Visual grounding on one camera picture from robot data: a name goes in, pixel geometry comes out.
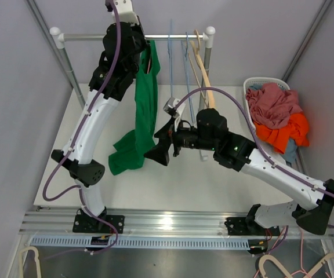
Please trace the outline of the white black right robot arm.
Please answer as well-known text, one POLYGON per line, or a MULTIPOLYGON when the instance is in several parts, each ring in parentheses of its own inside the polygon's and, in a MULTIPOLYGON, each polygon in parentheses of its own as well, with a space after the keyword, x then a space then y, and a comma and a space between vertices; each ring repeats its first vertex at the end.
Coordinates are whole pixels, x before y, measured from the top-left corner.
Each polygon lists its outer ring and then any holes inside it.
POLYGON ((184 127, 171 119, 155 133, 158 144, 144 154, 161 165, 169 163, 169 149, 178 156, 183 148, 213 151, 219 165, 258 178, 291 198, 276 205, 253 205, 245 227, 251 234, 259 234, 274 226, 299 226, 305 231, 324 235, 334 207, 334 180, 312 179, 293 168, 270 162, 256 144, 228 130, 227 120, 215 109, 197 114, 196 127, 184 127))

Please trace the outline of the green t shirt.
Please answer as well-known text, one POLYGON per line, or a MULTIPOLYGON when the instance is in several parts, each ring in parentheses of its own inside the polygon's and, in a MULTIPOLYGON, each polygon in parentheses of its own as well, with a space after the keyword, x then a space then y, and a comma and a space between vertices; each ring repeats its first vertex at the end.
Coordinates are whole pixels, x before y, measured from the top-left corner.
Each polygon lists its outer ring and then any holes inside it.
POLYGON ((140 57, 139 71, 135 84, 135 128, 126 133, 113 147, 115 152, 108 157, 108 166, 113 175, 143 167, 144 154, 155 146, 153 135, 158 113, 157 75, 161 69, 157 47, 153 49, 153 66, 146 74, 147 50, 140 57))

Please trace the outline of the orange t shirt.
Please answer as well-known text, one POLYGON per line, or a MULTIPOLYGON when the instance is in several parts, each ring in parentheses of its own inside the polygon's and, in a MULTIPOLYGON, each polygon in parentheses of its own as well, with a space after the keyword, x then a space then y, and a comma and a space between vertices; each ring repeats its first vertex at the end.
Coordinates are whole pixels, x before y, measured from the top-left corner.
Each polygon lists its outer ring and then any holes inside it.
POLYGON ((284 154, 289 139, 292 139, 298 147, 308 147, 309 122, 303 113, 293 114, 289 117, 288 124, 280 129, 269 129, 265 125, 255 123, 257 137, 272 145, 277 153, 284 154))

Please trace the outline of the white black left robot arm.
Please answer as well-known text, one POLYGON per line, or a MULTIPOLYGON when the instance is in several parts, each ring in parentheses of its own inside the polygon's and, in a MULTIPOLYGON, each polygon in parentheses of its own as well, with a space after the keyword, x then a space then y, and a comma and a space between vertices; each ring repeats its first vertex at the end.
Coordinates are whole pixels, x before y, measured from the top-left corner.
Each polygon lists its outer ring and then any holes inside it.
POLYGON ((93 232, 106 227, 106 217, 102 215, 106 206, 98 185, 105 167, 94 160, 95 147, 110 115, 136 79, 140 54, 149 44, 140 24, 121 22, 107 28, 103 46, 75 130, 62 149, 51 153, 58 167, 65 168, 76 181, 82 211, 88 215, 85 223, 93 232))

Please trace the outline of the beige plastic hanger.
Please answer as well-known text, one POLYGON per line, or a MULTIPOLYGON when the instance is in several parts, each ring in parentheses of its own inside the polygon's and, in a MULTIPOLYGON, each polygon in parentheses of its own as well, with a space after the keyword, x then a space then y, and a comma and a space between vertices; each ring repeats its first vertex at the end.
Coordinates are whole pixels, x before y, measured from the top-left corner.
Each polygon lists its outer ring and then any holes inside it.
MULTIPOLYGON (((201 76, 202 76, 202 81, 198 80, 198 75, 196 73, 195 67, 193 65, 193 61, 192 58, 190 56, 190 54, 188 54, 188 59, 191 65, 191 69, 193 70, 193 74, 196 78, 197 84, 200 88, 202 87, 211 87, 211 83, 208 77, 208 73, 205 69, 204 66, 204 62, 202 61, 202 58, 200 56, 200 47, 201 47, 201 41, 202 39, 199 37, 199 32, 197 29, 194 30, 194 35, 193 35, 194 39, 192 41, 190 41, 190 45, 193 51, 193 55, 194 55, 194 59, 195 59, 195 63, 197 65, 197 67, 199 68, 200 72, 201 72, 201 76)), ((200 92, 201 97, 202 97, 202 102, 203 102, 203 109, 205 108, 216 108, 216 102, 215 102, 215 98, 213 95, 213 91, 211 90, 202 90, 200 92)))

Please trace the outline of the light blue wire hanger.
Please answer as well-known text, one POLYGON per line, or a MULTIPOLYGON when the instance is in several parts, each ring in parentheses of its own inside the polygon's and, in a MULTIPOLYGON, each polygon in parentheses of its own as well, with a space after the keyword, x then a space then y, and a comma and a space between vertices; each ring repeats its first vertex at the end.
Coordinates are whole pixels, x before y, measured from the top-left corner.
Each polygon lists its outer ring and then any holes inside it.
MULTIPOLYGON (((187 92, 190 92, 190 74, 188 69, 188 33, 186 32, 186 38, 181 41, 181 50, 183 54, 183 63, 184 63, 184 74, 186 80, 186 88, 187 92)), ((191 97, 188 98, 188 105, 190 110, 191 122, 192 124, 195 123, 194 120, 194 108, 191 101, 191 97)))
POLYGON ((168 33, 168 58, 169 58, 169 84, 170 84, 170 96, 173 97, 173 52, 172 52, 172 40, 171 35, 173 31, 173 20, 169 22, 169 33, 168 33))

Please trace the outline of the pink red t shirt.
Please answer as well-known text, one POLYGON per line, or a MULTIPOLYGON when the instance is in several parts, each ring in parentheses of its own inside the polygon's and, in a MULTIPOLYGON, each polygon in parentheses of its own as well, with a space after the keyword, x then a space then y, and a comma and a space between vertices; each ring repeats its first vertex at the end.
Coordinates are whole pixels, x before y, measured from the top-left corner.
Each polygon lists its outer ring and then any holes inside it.
POLYGON ((254 123, 269 129, 280 129, 288 124, 289 117, 302 113, 298 93, 281 90, 276 84, 268 83, 250 98, 250 113, 254 123))

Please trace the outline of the grey blue t shirt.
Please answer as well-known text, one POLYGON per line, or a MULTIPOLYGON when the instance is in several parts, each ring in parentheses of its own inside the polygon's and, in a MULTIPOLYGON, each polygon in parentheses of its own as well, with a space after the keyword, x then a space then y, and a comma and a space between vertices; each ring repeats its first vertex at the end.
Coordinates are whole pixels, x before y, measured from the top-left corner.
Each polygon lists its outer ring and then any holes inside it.
MULTIPOLYGON (((261 90, 262 85, 261 84, 254 84, 250 85, 247 90, 252 89, 252 90, 261 90)), ((296 161, 296 151, 297 151, 297 145, 294 141, 294 139, 289 138, 288 143, 286 145, 286 149, 284 153, 281 153, 281 157, 285 161, 285 163, 288 166, 291 166, 292 163, 296 161)))

